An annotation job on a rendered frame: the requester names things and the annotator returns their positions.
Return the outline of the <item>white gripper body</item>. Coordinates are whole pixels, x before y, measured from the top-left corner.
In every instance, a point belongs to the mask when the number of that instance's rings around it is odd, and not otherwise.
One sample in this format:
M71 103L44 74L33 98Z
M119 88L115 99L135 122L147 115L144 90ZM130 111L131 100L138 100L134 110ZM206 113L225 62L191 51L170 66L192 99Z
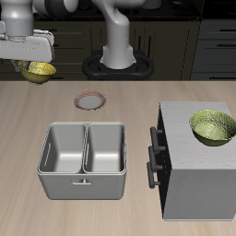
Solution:
M54 37L48 30L35 29L24 42L0 34L0 58L50 63L54 59Z

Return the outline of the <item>yellow bowl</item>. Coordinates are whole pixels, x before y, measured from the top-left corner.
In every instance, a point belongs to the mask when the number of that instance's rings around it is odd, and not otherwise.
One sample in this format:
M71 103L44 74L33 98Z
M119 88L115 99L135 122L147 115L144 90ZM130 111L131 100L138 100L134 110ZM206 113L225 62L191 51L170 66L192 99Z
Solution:
M201 110L189 119L189 125L198 141L209 147L218 147L236 136L236 121L217 110Z
M31 84L41 85L50 80L56 73L55 67L48 63L31 62L28 70L25 69L25 61L19 61L18 65L22 76Z

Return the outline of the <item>white two-bin basket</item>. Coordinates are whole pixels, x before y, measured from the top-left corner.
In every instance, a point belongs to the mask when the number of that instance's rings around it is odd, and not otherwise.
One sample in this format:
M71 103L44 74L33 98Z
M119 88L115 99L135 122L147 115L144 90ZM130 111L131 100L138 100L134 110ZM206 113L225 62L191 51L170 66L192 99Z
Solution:
M49 125L37 164L51 200L119 200L127 171L123 123Z

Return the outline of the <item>pink-rimmed white plate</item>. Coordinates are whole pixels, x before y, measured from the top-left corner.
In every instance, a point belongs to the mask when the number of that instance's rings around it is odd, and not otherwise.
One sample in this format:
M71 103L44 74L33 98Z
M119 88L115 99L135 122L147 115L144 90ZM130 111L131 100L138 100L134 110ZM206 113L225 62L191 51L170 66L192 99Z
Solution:
M82 111L95 111L104 106L106 101L106 97L98 91L87 91L77 95L74 104Z

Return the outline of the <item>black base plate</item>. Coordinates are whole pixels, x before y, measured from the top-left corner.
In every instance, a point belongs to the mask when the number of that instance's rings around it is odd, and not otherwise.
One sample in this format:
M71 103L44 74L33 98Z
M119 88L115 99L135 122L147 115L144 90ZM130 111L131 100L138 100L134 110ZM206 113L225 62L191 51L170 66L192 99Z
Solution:
M83 73L91 81L146 81L154 72L153 62L141 50L134 50L136 63L125 69L111 69L100 62L102 50L95 50L83 62Z

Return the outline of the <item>dark kitchen cupboards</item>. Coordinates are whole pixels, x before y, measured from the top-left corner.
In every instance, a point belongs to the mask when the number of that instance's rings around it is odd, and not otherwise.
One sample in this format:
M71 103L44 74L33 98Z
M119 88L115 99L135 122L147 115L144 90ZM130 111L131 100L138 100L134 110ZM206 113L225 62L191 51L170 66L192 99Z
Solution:
M236 80L236 17L208 19L194 0L161 0L157 9L121 7L129 20L129 44L154 64L148 80ZM88 80L83 62L107 43L105 18L91 0L79 0L66 20L34 12L34 28L54 37L57 81ZM0 80L18 80L12 59L0 58Z

